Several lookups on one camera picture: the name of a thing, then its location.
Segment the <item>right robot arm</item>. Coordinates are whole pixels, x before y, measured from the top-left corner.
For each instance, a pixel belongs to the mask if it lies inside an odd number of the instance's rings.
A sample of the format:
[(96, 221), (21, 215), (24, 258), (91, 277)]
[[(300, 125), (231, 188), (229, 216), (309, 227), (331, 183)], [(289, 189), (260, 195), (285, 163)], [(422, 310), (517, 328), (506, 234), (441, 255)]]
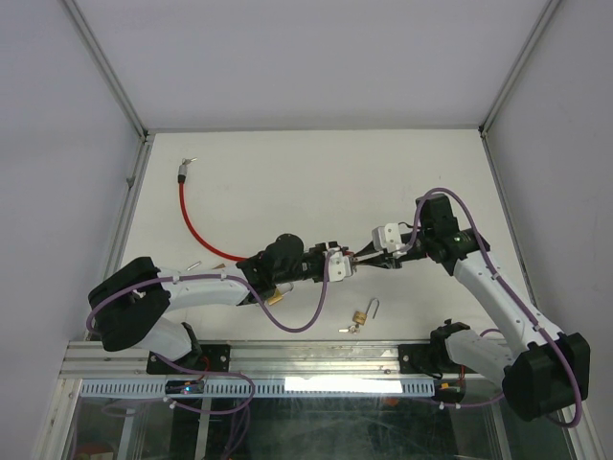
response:
[(416, 201), (406, 233), (396, 223), (377, 227), (372, 240), (355, 256), (358, 265), (400, 269), (409, 261), (430, 259), (473, 295), (505, 343), (498, 345), (467, 324), (446, 320), (430, 334), (427, 348), (410, 358), (418, 372), (439, 379), (443, 371), (464, 366), (500, 388), (524, 421), (550, 418), (566, 407), (575, 410), (574, 428), (588, 396), (590, 346), (580, 333), (565, 333), (507, 281), (471, 214), (463, 230), (451, 204), (461, 198), (434, 188)]

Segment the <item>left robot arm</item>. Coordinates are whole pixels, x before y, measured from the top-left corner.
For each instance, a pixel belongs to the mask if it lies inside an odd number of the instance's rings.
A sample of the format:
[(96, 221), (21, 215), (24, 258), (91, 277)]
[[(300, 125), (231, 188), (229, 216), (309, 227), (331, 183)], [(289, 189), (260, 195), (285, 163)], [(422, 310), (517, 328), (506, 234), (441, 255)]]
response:
[(163, 270), (150, 257), (139, 257), (88, 295), (88, 332), (97, 334), (107, 352), (129, 348), (160, 355), (180, 372), (190, 372), (201, 358), (193, 328), (166, 318), (169, 311), (202, 306), (256, 306), (280, 330), (300, 334), (314, 322), (289, 327), (270, 309), (272, 298), (289, 285), (311, 280), (327, 287), (352, 276), (352, 257), (336, 243), (305, 248), (292, 234), (282, 234), (256, 255), (221, 268)]

